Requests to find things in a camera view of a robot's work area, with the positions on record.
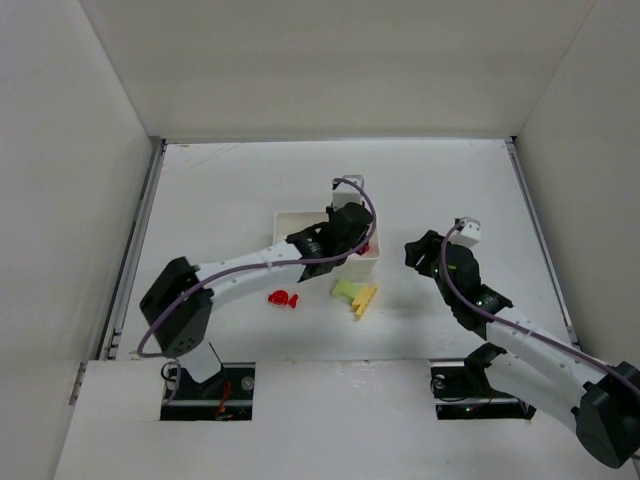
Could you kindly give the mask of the yellow lego piece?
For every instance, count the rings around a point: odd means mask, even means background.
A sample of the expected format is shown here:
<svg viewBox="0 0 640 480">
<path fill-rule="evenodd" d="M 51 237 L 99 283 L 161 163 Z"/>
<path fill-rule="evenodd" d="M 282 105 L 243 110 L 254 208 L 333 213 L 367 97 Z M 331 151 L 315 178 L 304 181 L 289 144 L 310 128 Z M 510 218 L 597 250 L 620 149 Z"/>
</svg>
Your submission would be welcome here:
<svg viewBox="0 0 640 480">
<path fill-rule="evenodd" d="M 360 320 L 378 292 L 376 284 L 358 286 L 351 300 L 351 307 L 356 320 Z"/>
</svg>

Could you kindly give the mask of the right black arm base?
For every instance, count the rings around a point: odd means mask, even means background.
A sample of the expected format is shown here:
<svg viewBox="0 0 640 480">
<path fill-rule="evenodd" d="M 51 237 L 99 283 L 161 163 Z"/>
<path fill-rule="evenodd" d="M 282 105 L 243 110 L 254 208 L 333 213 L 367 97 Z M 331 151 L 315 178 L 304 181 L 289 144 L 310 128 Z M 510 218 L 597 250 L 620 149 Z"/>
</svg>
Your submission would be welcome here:
<svg viewBox="0 0 640 480">
<path fill-rule="evenodd" d="M 430 367 L 430 390 L 436 418 L 455 420 L 531 420 L 536 409 L 512 395 L 494 389 L 486 370 L 506 351 L 485 343 L 464 359 L 436 361 Z"/>
</svg>

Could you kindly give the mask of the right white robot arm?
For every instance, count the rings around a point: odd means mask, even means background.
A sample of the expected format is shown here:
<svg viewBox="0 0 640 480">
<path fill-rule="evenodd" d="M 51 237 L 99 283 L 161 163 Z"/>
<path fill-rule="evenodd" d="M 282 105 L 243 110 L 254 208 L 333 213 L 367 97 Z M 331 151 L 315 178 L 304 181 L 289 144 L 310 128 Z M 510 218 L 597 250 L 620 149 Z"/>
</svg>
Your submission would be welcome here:
<svg viewBox="0 0 640 480">
<path fill-rule="evenodd" d="M 639 451 L 639 370 L 616 366 L 552 337 L 483 284 L 462 226 L 405 245 L 405 264 L 431 278 L 465 330 L 483 340 L 468 355 L 476 388 L 515 397 L 571 430 L 598 462 L 621 468 Z"/>
</svg>

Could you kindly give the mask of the red round lego piece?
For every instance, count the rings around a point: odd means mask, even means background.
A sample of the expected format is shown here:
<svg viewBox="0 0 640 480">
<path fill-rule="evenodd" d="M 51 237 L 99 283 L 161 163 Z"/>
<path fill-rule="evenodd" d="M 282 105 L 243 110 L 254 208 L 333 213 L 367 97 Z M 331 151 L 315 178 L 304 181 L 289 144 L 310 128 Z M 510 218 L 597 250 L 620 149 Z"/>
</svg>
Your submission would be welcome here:
<svg viewBox="0 0 640 480">
<path fill-rule="evenodd" d="M 268 302 L 277 306 L 287 306 L 289 304 L 289 294 L 285 290 L 276 290 L 268 298 Z"/>
</svg>

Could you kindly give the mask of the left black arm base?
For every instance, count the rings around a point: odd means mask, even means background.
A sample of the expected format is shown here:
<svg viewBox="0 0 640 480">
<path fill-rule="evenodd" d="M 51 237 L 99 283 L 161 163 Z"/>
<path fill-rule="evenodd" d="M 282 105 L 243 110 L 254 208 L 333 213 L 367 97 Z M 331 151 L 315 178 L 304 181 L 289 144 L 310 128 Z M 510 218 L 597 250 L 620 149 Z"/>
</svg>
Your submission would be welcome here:
<svg viewBox="0 0 640 480">
<path fill-rule="evenodd" d="M 196 382 L 182 367 L 165 365 L 161 378 L 167 382 L 160 407 L 161 421 L 251 421 L 256 365 L 226 363 L 203 382 Z"/>
</svg>

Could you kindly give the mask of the green lego brick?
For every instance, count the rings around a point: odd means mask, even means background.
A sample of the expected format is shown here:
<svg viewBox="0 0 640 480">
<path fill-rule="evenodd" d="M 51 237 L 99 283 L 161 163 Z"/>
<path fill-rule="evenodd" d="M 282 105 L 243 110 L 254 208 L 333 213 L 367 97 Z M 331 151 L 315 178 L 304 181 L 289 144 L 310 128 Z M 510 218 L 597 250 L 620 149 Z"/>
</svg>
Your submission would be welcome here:
<svg viewBox="0 0 640 480">
<path fill-rule="evenodd" d="M 335 298 L 342 298 L 352 303 L 356 300 L 362 290 L 363 286 L 354 283 L 348 279 L 340 278 L 331 291 L 331 296 Z"/>
</svg>

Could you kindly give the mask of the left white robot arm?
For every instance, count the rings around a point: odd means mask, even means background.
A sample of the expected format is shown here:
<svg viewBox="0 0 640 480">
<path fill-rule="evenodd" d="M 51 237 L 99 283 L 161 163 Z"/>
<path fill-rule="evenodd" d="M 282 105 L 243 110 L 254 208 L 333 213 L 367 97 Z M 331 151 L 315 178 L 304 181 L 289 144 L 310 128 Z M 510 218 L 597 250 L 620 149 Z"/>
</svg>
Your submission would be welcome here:
<svg viewBox="0 0 640 480">
<path fill-rule="evenodd" d="M 195 265 L 171 260 L 142 297 L 149 324 L 146 338 L 157 341 L 162 357 L 177 359 L 196 383 L 214 375 L 206 346 L 213 311 L 247 295 L 290 286 L 330 273 L 366 239 L 374 216 L 347 203 L 324 222 L 288 235 L 270 247 L 236 259 Z"/>
</svg>

